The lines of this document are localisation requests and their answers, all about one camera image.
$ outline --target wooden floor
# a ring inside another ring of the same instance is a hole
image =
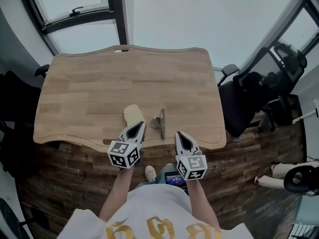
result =
[[[227,135],[223,149],[204,153],[208,171],[201,183],[207,198],[216,212],[226,205],[217,214],[221,227],[232,229],[245,223],[255,239],[286,239],[297,196],[263,188],[253,179],[256,175],[270,175],[270,165],[256,173],[262,164],[303,160],[301,126],[295,124],[261,134],[256,133],[255,127],[249,128],[239,138]],[[135,168],[131,189],[145,181],[145,166],[151,164],[158,172],[165,164],[174,163],[174,156],[173,146],[146,149],[141,167]],[[62,218],[47,215],[49,231],[31,225],[38,239],[56,238],[76,208],[98,214],[118,173],[106,154],[68,143],[59,150],[37,145],[31,159],[39,171],[20,179],[20,200]],[[30,217],[29,207],[21,207]]]

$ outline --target wooden table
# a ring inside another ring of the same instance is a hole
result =
[[[200,147],[226,144],[219,92],[208,52],[112,46],[83,54],[58,54],[41,91],[33,139],[64,140],[107,152],[137,104],[147,122],[144,147],[174,144],[176,131]],[[165,108],[165,136],[150,121]]]

